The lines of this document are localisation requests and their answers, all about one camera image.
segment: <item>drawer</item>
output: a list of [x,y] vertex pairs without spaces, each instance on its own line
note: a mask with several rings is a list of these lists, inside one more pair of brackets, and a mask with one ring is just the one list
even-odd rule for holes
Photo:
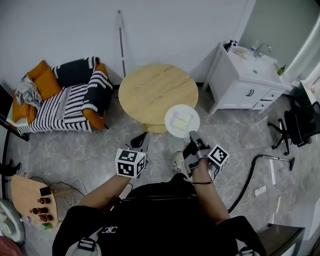
[[284,93],[283,91],[271,89],[271,90],[262,98],[262,100],[275,101],[275,100],[278,99],[283,93]]
[[253,108],[251,108],[252,110],[264,110],[267,107],[269,107],[271,104],[273,103],[273,101],[271,100],[260,100],[257,104],[255,104],[253,106]]

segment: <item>black office chair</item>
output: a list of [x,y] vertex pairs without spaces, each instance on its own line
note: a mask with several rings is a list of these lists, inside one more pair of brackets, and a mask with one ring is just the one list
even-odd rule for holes
[[281,133],[281,138],[277,145],[273,145],[271,148],[274,150],[281,142],[284,140],[286,152],[284,155],[289,155],[289,143],[288,138],[291,142],[298,147],[302,147],[306,144],[311,144],[311,137],[316,134],[320,134],[320,105],[319,102],[313,103],[308,108],[295,107],[290,111],[284,112],[284,120],[286,129],[282,119],[278,121],[280,127],[268,122],[268,126],[272,126],[279,133]]

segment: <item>person's arm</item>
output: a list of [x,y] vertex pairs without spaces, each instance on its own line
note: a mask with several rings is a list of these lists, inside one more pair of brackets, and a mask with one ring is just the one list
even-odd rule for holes
[[[211,177],[208,172],[208,159],[202,158],[199,166],[192,171],[194,182],[209,182]],[[216,187],[211,184],[194,184],[195,193],[203,211],[214,221],[219,224],[224,220],[230,219],[230,215],[224,203],[221,201]]]
[[82,198],[79,205],[103,210],[120,196],[130,180],[129,177],[114,175]]

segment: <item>gray tile floor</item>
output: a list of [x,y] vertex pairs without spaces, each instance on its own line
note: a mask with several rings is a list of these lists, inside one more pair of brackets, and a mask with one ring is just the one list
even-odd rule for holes
[[[285,157],[284,143],[279,149],[271,150],[271,145],[279,135],[267,126],[267,122],[277,123],[290,108],[286,97],[280,97],[266,111],[244,109],[218,110],[213,116],[208,110],[214,99],[210,91],[199,90],[196,111],[200,116],[198,133],[211,146],[221,145],[230,153],[228,164],[215,180],[220,197],[230,207],[241,191],[251,165],[257,154]],[[39,176],[47,183],[64,181],[70,183],[75,178],[82,179],[89,192],[115,174],[115,155],[125,139],[141,132],[141,126],[122,110],[117,92],[114,93],[108,111],[110,129],[84,132],[49,132],[31,134],[29,142],[11,135],[7,150],[7,161],[12,158],[21,162],[23,172],[28,177]],[[188,139],[179,139],[169,133],[150,134],[149,165],[140,179],[132,180],[133,186],[167,182],[171,178],[170,166],[173,152],[182,150]],[[258,232],[272,220],[276,224],[290,225],[293,206],[297,199],[319,183],[319,147],[313,143],[302,148],[292,145],[290,157],[295,157],[293,171],[286,162],[274,161],[276,187],[272,188],[270,161],[259,159],[249,187],[232,216],[244,215]],[[73,186],[83,190],[78,180]],[[254,190],[260,185],[269,187],[266,193],[254,198]],[[76,204],[81,196],[74,193]],[[59,218],[63,220],[69,206],[62,198],[57,199]],[[51,255],[51,245],[57,229],[41,230],[39,227],[25,225],[28,255]]]

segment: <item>person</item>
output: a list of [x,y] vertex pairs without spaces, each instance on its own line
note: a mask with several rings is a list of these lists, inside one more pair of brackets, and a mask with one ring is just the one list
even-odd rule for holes
[[[211,181],[208,164],[207,158],[200,160],[192,171],[194,182]],[[119,195],[130,178],[114,175],[69,209],[53,242],[52,255],[210,252],[265,256],[247,219],[230,218],[213,183],[185,181],[183,165],[182,152],[175,152],[169,182],[139,186],[121,200]],[[82,238],[92,239],[89,247],[96,242],[96,254],[75,253],[87,245]]]

